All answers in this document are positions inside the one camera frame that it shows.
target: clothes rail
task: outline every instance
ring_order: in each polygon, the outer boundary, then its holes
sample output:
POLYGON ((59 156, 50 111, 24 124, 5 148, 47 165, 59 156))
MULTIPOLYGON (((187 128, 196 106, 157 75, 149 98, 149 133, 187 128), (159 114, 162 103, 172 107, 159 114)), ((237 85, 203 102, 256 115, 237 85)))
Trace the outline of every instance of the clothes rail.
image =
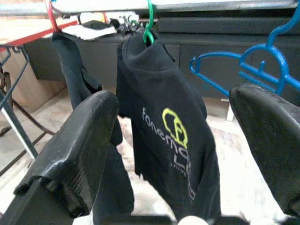
MULTIPOLYGON (((123 1, 115 4, 114 1, 100 0, 97 3, 87 4, 85 1, 60 0, 53 6, 64 14, 78 14, 82 12, 108 12, 108 11, 133 11, 148 10, 147 1, 123 1)), ((239 10, 239 9, 278 9, 295 8, 296 0, 155 0, 156 11, 188 12, 188 11, 212 11, 212 10, 239 10)), ((0 16, 25 16, 47 15, 45 4, 1 4, 0 16)))

